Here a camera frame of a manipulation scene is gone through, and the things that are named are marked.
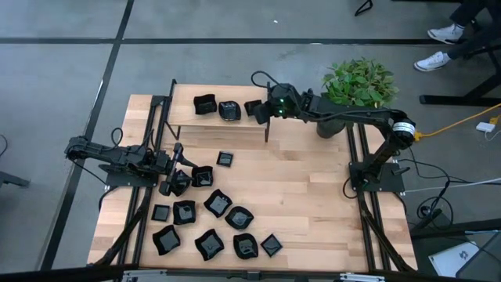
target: plant pot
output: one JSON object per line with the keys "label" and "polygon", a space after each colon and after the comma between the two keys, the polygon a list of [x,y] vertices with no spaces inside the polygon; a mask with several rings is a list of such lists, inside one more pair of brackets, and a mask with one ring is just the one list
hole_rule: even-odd
{"label": "plant pot", "polygon": [[329,139],[332,136],[335,136],[337,133],[341,132],[346,123],[341,120],[332,120],[332,121],[321,121],[316,123],[316,134],[320,137]]}

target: green plant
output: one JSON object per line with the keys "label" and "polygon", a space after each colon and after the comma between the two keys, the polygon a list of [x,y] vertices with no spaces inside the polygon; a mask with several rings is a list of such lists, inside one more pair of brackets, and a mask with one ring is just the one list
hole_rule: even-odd
{"label": "green plant", "polygon": [[390,103],[398,88],[394,87],[393,74],[374,60],[352,60],[328,67],[332,73],[323,78],[327,92],[323,96],[340,105],[382,107]]}

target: potted plant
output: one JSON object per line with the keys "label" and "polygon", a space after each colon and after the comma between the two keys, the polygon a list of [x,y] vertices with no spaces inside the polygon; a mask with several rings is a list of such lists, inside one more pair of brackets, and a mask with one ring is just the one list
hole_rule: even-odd
{"label": "potted plant", "polygon": [[[363,106],[379,108],[390,103],[398,88],[393,86],[393,74],[374,60],[352,60],[336,63],[330,73],[323,77],[326,92],[322,97],[332,103],[345,106]],[[330,138],[345,127],[345,122],[338,119],[318,122],[317,134],[322,138]]]}

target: person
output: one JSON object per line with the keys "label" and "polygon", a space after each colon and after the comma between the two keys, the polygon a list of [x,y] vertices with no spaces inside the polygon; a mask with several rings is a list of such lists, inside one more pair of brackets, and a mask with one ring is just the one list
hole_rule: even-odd
{"label": "person", "polygon": [[500,0],[465,0],[450,16],[453,24],[439,29],[430,29],[428,36],[445,44],[456,44],[467,26],[475,17],[487,8],[492,15],[492,23],[483,28],[463,44],[454,46],[448,52],[436,52],[434,55],[414,63],[418,71],[435,71],[444,67],[450,60],[460,58],[486,46],[489,42],[501,38],[501,1]]}

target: yellow cable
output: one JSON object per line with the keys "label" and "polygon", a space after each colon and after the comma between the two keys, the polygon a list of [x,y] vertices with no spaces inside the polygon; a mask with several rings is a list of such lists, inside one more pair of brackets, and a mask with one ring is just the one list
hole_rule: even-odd
{"label": "yellow cable", "polygon": [[415,136],[414,136],[414,139],[415,139],[416,141],[419,141],[420,139],[422,139],[422,138],[424,138],[424,137],[432,137],[432,136],[436,136],[438,133],[444,132],[445,130],[447,130],[447,129],[449,129],[449,128],[453,128],[453,127],[454,127],[454,126],[456,126],[456,125],[460,125],[460,124],[464,123],[465,121],[469,121],[469,120],[470,120],[470,119],[472,119],[472,118],[479,117],[479,116],[481,116],[481,115],[483,115],[483,114],[485,114],[485,113],[488,113],[488,112],[489,112],[489,111],[491,111],[491,110],[496,109],[497,107],[501,107],[501,103],[499,103],[499,104],[495,105],[494,107],[490,107],[490,108],[488,108],[487,110],[484,110],[484,111],[483,111],[483,112],[481,112],[481,113],[474,114],[474,115],[472,115],[471,117],[467,117],[467,118],[465,118],[465,119],[463,119],[463,120],[461,120],[461,121],[455,122],[455,123],[453,123],[453,124],[451,124],[451,125],[449,125],[449,126],[445,126],[444,128],[442,128],[442,129],[440,129],[440,130],[437,130],[436,132],[432,132],[432,133],[422,133],[422,132],[418,132],[418,131],[416,131],[416,134],[415,134]]}

